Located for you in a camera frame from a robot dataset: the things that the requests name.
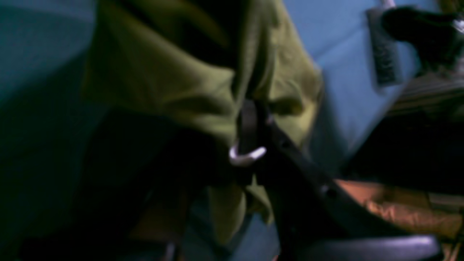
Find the dark object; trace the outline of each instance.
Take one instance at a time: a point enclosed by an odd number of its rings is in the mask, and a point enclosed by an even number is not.
[[[421,62],[418,75],[437,71],[440,66],[453,69],[464,48],[464,27],[458,13],[436,14],[413,7],[387,10],[381,23],[397,41],[410,43]]]
[[[462,194],[463,131],[463,123],[432,120],[424,112],[385,118],[339,178]]]
[[[441,260],[434,236],[409,235],[367,212],[303,158],[265,106],[256,103],[254,113],[257,144],[267,152],[253,167],[273,206],[279,260]]]
[[[381,26],[381,17],[386,10],[386,8],[379,7],[367,11],[375,75],[379,87],[402,82],[396,41]]]
[[[382,16],[392,37],[416,48],[422,64],[418,75],[458,65],[464,46],[462,22],[457,13],[412,7],[391,9]],[[339,178],[462,194],[463,104],[462,84],[454,78],[428,74],[414,79]]]
[[[100,134],[105,134],[102,128],[93,138],[101,139]],[[95,175],[86,175],[84,170],[79,196],[73,205],[75,222],[46,237],[26,239],[19,258],[23,261],[177,261],[176,256],[180,252],[177,245],[131,241],[127,239],[128,234],[148,207],[149,198],[172,198],[172,201],[164,203],[180,210],[175,197],[170,194],[176,189],[171,186],[177,184],[179,175],[172,174],[186,173],[182,169],[184,166],[194,168],[197,173],[190,175],[192,180],[189,183],[198,183],[202,187],[203,178],[211,180],[202,174],[211,173],[214,169],[213,165],[204,164],[202,160],[214,157],[214,152],[214,143],[207,135],[182,130],[167,144],[163,153],[128,177],[117,176],[111,183],[103,183]],[[184,159],[184,164],[179,164],[180,158]],[[91,165],[89,162],[94,160],[94,157],[89,157],[84,165]]]

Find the olive green fabric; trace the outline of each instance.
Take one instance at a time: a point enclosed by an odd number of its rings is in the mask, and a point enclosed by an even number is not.
[[[227,148],[237,138],[247,90],[270,106],[277,124],[301,145],[322,84],[281,1],[99,2],[84,97],[210,134],[218,141],[218,175],[230,172]],[[255,183],[242,188],[229,182],[209,193],[219,242],[240,227],[245,193],[254,199],[248,205],[272,220],[265,190]]]

